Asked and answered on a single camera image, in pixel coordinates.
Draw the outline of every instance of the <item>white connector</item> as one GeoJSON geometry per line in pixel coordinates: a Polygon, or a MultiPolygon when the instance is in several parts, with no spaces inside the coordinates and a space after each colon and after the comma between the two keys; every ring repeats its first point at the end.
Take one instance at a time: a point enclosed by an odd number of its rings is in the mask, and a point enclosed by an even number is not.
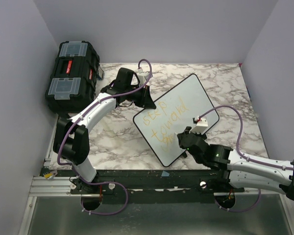
{"type": "Polygon", "coordinates": [[[194,126],[191,130],[190,133],[195,133],[195,134],[202,134],[207,128],[208,128],[208,122],[207,119],[199,117],[194,118],[194,121],[196,121],[196,126],[194,126]]]}
{"type": "Polygon", "coordinates": [[[139,68],[137,70],[137,76],[139,79],[139,85],[141,86],[146,82],[146,80],[149,76],[149,71],[144,72],[142,68],[139,68]]]}

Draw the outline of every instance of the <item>whiteboard black frame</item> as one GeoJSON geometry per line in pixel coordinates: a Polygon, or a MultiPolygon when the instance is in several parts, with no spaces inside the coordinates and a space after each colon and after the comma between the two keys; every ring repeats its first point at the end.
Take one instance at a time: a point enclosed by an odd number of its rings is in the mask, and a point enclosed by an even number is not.
{"type": "MultiPolygon", "coordinates": [[[[172,91],[174,88],[176,88],[178,85],[180,85],[182,82],[184,82],[186,79],[188,79],[190,76],[195,75],[198,82],[200,83],[201,87],[203,88],[203,90],[205,91],[206,96],[208,97],[212,107],[214,108],[215,106],[213,105],[213,103],[211,102],[209,95],[207,94],[205,88],[203,87],[202,83],[200,82],[200,79],[197,77],[197,75],[195,73],[191,73],[189,76],[187,76],[186,78],[184,78],[182,81],[180,81],[178,84],[176,84],[174,87],[172,87],[170,90],[168,90],[167,92],[165,92],[164,94],[162,94],[160,97],[158,97],[156,100],[154,100],[154,103],[159,100],[161,97],[165,96],[168,92],[172,91]]],[[[156,155],[157,159],[159,160],[159,162],[161,163],[161,165],[163,167],[169,167],[170,165],[172,165],[182,154],[184,154],[186,152],[186,150],[181,153],[176,159],[174,159],[169,165],[163,165],[162,161],[160,160],[160,158],[158,157],[158,155],[155,153],[155,151],[153,150],[153,148],[151,147],[151,145],[149,144],[149,142],[147,141],[147,139],[144,137],[143,133],[141,132],[141,130],[138,128],[138,126],[135,123],[135,117],[140,114],[142,111],[144,111],[145,109],[142,109],[141,111],[139,111],[137,114],[134,115],[133,117],[133,123],[136,126],[136,128],[138,129],[138,131],[141,133],[142,137],[145,139],[145,141],[147,142],[147,144],[149,145],[149,147],[152,149],[153,153],[156,155]]],[[[220,120],[220,116],[218,114],[218,112],[215,110],[216,114],[218,115],[218,120],[216,121],[216,123],[214,123],[210,128],[208,128],[204,133],[206,133],[207,131],[209,131],[213,126],[215,126],[219,120],[220,120]]]]}

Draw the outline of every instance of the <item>toolbox lid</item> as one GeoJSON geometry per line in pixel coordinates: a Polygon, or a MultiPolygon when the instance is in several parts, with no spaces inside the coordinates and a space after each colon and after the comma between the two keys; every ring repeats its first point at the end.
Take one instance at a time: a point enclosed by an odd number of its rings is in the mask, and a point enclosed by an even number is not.
{"type": "Polygon", "coordinates": [[[68,42],[62,45],[59,56],[85,56],[86,50],[87,43],[81,41],[68,42]]]}
{"type": "Polygon", "coordinates": [[[80,77],[53,78],[48,95],[53,94],[54,99],[70,99],[71,94],[78,94],[80,77]]]}

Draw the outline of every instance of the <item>yellow handwriting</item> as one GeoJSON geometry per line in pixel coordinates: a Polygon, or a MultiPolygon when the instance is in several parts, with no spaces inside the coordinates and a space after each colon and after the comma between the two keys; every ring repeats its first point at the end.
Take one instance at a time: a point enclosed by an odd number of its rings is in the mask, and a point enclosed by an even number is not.
{"type": "Polygon", "coordinates": [[[154,111],[148,111],[147,118],[148,123],[144,122],[145,125],[149,125],[150,122],[155,120],[157,116],[161,115],[161,111],[168,117],[168,119],[160,126],[158,130],[152,129],[152,138],[156,138],[159,142],[162,143],[161,148],[163,151],[168,152],[170,144],[174,141],[174,134],[170,133],[170,129],[173,126],[174,122],[181,120],[181,117],[184,112],[189,111],[189,109],[185,106],[182,97],[179,96],[179,103],[175,106],[176,111],[172,111],[170,114],[166,112],[167,104],[163,101],[158,103],[160,109],[156,109],[154,111]]]}

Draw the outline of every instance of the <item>red label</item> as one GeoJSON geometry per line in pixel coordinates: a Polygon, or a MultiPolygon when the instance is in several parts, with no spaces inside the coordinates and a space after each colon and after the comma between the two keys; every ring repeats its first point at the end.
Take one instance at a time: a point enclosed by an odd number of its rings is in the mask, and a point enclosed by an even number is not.
{"type": "Polygon", "coordinates": [[[93,70],[90,69],[90,72],[89,72],[89,80],[92,80],[92,75],[93,75],[93,70]]]}
{"type": "Polygon", "coordinates": [[[68,68],[67,68],[67,73],[70,73],[71,66],[72,66],[72,60],[69,61],[68,68]]]}

